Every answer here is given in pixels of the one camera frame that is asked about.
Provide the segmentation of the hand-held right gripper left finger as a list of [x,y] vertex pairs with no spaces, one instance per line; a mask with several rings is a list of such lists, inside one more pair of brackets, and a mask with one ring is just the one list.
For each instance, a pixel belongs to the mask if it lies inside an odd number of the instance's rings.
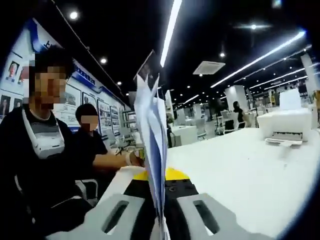
[[59,231],[48,240],[158,240],[152,236],[156,210],[146,171],[119,171],[82,224]]

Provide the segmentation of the person's left hand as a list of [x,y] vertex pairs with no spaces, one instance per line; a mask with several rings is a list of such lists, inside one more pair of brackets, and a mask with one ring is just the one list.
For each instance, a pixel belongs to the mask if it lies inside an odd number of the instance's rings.
[[131,164],[133,166],[138,166],[138,167],[145,166],[144,160],[139,157],[133,156],[130,160],[131,160]]

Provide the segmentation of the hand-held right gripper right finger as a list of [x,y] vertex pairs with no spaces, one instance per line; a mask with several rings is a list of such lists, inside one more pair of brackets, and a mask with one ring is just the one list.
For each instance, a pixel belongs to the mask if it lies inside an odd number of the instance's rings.
[[270,240],[237,223],[235,213],[196,186],[183,172],[165,172],[166,240]]

